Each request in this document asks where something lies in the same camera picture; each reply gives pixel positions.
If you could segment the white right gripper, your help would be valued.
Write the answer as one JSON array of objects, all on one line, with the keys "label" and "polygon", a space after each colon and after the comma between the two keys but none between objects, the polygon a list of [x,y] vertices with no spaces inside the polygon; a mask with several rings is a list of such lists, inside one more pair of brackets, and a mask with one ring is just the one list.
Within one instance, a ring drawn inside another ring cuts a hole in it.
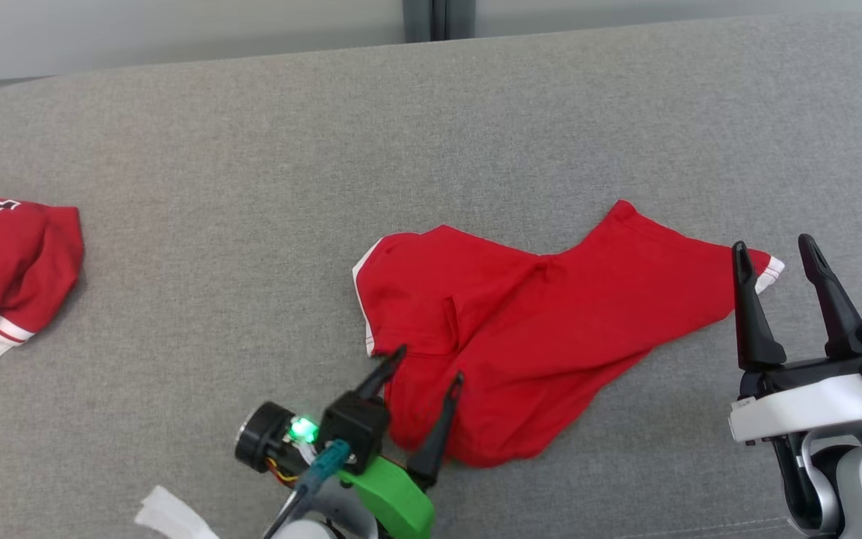
[{"label": "white right gripper", "polygon": [[760,272],[751,249],[736,242],[731,253],[738,366],[759,371],[743,374],[738,401],[732,405],[730,432],[738,442],[862,421],[862,358],[855,358],[862,356],[862,318],[813,237],[800,234],[798,246],[823,315],[825,355],[843,360],[784,365],[786,351],[773,337],[759,302],[760,293],[780,276],[783,262],[769,258]]}]

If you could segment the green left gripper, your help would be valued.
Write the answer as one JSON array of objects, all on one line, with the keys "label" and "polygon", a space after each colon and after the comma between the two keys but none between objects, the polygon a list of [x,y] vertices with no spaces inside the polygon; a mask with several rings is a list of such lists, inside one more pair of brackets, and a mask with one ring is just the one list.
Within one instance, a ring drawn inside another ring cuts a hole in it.
[{"label": "green left gripper", "polygon": [[[407,352],[403,344],[374,356],[379,364],[356,386],[356,399],[379,399]],[[427,491],[437,484],[464,381],[463,372],[452,379],[434,427],[405,468],[380,452],[361,475],[344,470],[345,442],[316,451],[322,419],[273,402],[257,407],[239,428],[236,459],[290,491],[263,539],[429,539],[435,508]]]}]

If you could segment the red shorts white trim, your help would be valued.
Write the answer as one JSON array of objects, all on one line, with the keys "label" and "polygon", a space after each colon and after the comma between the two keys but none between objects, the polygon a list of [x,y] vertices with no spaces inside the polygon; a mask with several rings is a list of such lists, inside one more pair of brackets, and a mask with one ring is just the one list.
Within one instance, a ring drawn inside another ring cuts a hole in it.
[{"label": "red shorts white trim", "polygon": [[653,349],[735,308],[731,249],[622,199],[557,255],[441,225],[383,237],[352,280],[367,351],[407,348],[385,387],[392,440],[416,451],[461,374],[445,454],[477,468],[538,456]]}]

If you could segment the red basketball jersey white trim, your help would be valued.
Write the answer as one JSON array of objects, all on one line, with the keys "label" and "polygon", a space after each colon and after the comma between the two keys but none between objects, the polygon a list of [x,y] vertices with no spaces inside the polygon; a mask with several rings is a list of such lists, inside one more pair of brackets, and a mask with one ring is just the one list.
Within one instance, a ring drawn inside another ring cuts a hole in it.
[{"label": "red basketball jersey white trim", "polygon": [[84,256],[78,208],[0,198],[0,357],[54,320]]}]

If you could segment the grey fabric sofa seat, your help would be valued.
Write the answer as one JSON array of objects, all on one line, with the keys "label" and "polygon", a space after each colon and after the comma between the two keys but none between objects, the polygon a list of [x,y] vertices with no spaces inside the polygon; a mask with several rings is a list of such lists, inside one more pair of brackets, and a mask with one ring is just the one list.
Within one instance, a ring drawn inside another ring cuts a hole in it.
[{"label": "grey fabric sofa seat", "polygon": [[618,199],[786,263],[791,361],[827,335],[797,245],[862,314],[862,14],[667,22],[106,70],[0,89],[0,195],[81,210],[57,320],[0,358],[0,539],[158,539],[157,485],[220,539],[287,497],[233,457],[261,402],[372,368],[350,270],[449,224],[538,255]]}]

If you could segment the grey partition post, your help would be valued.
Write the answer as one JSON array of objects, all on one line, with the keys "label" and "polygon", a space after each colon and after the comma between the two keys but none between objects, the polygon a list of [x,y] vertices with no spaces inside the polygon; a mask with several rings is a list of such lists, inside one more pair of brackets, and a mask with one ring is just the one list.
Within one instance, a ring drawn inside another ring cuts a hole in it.
[{"label": "grey partition post", "polygon": [[474,37],[477,0],[401,0],[401,4],[408,43]]}]

